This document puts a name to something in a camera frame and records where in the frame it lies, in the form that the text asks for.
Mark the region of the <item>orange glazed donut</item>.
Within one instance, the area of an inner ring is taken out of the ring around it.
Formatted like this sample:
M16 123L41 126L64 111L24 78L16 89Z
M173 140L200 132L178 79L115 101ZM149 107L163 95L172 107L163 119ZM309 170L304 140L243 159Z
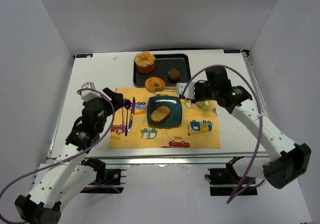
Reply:
M161 92L165 87L165 82L156 76L151 76L145 81L145 88L150 93Z

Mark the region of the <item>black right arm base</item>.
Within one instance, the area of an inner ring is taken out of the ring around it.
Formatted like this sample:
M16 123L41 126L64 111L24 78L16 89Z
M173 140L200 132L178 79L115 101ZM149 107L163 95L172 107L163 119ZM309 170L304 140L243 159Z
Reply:
M210 196L230 196L243 175L242 173L236 173L235 164L238 161L249 162L250 160L250 157L234 156L225 164L224 167L214 167L208 169L208 174L205 174L204 178L209 182Z

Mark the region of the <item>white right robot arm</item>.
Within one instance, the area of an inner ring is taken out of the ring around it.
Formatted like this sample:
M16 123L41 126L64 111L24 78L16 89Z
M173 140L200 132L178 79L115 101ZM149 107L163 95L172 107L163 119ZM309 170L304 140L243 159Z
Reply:
M297 179L307 170L311 149L306 144L297 144L280 131L267 116L254 90L233 86L227 74L228 67L212 65L204 69L206 80L190 80L179 94L194 101L216 101L235 119L239 120L257 139L256 147L262 146L267 159L235 156L225 165L228 180L243 183L246 177L266 180L277 189Z

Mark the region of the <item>sliced seeded bread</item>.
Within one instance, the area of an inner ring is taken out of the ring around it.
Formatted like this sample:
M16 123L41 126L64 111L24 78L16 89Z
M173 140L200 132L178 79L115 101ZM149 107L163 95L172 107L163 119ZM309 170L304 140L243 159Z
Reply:
M157 107L151 114L151 120L156 123L164 122L171 115L171 109L167 106Z

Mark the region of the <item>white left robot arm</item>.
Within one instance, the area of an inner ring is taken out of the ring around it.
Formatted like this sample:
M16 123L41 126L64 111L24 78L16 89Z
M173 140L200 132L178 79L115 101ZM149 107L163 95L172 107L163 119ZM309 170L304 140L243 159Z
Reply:
M27 195L19 195L14 202L22 220L28 224L56 224L66 205L91 183L102 185L106 178L106 164L94 157L85 160L109 129L108 117L124 106L124 96L109 88L78 90L83 101L78 117L65 140L61 153L48 166L42 180Z

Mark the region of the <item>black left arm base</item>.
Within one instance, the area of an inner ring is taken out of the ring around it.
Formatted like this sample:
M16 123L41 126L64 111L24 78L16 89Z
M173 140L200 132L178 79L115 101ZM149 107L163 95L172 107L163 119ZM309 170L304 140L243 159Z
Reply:
M105 162L97 158L82 160L77 168L90 167L95 173L95 180L89 183L82 194L121 194L126 183L126 170L119 167L108 167Z

